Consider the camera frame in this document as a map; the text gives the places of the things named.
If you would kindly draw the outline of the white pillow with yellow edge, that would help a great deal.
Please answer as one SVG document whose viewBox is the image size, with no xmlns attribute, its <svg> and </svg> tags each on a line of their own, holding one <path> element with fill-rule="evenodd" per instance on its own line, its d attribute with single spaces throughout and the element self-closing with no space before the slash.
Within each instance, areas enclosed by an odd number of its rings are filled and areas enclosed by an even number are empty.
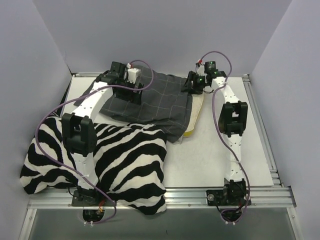
<svg viewBox="0 0 320 240">
<path fill-rule="evenodd" d="M 200 116 L 200 112 L 204 103 L 205 95 L 204 94 L 193 94 L 192 95 L 192 104 L 191 104 L 191 112 L 190 112 L 190 119 L 189 124 L 187 126 L 186 131 L 183 134 L 184 138 L 190 137 L 197 124 L 197 120 Z"/>
</svg>

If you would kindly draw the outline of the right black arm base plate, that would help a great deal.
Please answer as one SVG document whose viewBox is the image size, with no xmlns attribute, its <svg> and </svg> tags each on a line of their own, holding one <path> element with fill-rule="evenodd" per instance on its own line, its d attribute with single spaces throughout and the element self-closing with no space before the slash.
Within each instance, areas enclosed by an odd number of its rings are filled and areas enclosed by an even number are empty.
<svg viewBox="0 0 320 240">
<path fill-rule="evenodd" d="M 234 195 L 225 193 L 222 189 L 206 190 L 206 200 L 209 206 L 238 206 L 242 207 L 246 204 L 246 198 L 243 194 Z"/>
</svg>

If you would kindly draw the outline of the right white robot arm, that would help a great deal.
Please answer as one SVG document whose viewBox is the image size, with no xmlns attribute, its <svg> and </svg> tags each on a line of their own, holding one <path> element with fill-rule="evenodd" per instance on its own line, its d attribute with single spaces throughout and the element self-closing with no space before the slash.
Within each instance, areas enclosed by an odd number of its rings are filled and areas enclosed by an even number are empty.
<svg viewBox="0 0 320 240">
<path fill-rule="evenodd" d="M 213 87 L 212 100 L 216 100 L 218 93 L 222 94 L 223 104 L 219 116 L 216 116 L 216 104 L 212 103 L 214 126 L 221 143 L 227 149 L 224 187 L 222 200 L 232 205 L 239 198 L 248 196 L 248 175 L 241 164 L 241 146 L 243 134 L 247 127 L 248 104 L 241 101 L 228 84 L 228 75 L 216 67 L 215 61 L 196 63 L 194 71 L 189 71 L 182 92 L 200 95 L 206 87 Z"/>
</svg>

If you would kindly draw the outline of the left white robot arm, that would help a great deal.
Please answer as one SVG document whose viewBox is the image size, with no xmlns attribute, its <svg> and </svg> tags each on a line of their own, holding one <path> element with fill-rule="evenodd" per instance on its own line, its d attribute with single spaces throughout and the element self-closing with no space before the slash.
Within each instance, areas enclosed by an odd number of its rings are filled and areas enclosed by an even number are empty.
<svg viewBox="0 0 320 240">
<path fill-rule="evenodd" d="M 110 70 L 96 77 L 90 92 L 79 106 L 71 113 L 62 115 L 63 145 L 73 157 L 78 172 L 75 200 L 86 202 L 90 206 L 101 201 L 101 193 L 95 189 L 99 178 L 94 164 L 94 150 L 98 142 L 94 120 L 111 97 L 140 104 L 144 87 L 138 83 L 140 76 L 141 70 L 131 63 L 112 62 Z"/>
</svg>

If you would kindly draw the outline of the dark grey checked pillowcase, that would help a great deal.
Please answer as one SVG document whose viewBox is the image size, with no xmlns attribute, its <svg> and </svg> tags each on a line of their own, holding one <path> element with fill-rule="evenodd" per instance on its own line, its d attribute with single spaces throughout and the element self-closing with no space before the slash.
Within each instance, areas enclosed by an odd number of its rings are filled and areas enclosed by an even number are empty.
<svg viewBox="0 0 320 240">
<path fill-rule="evenodd" d="M 165 74 L 141 65 L 139 82 L 144 86 L 153 82 L 142 91 L 141 104 L 137 105 L 116 97 L 109 98 L 100 113 L 116 121 L 138 124 L 153 124 L 167 135 L 167 140 L 176 143 L 181 140 L 190 122 L 192 96 L 182 92 L 187 78 Z"/>
</svg>

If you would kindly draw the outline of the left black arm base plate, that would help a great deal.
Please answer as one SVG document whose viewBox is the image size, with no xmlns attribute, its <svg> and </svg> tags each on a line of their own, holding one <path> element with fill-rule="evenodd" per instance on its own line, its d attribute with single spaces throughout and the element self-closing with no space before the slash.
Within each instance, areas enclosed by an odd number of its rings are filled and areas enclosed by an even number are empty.
<svg viewBox="0 0 320 240">
<path fill-rule="evenodd" d="M 103 200 L 105 206 L 112 205 L 105 196 L 94 189 L 75 190 L 71 205 L 73 207 L 98 207 Z"/>
</svg>

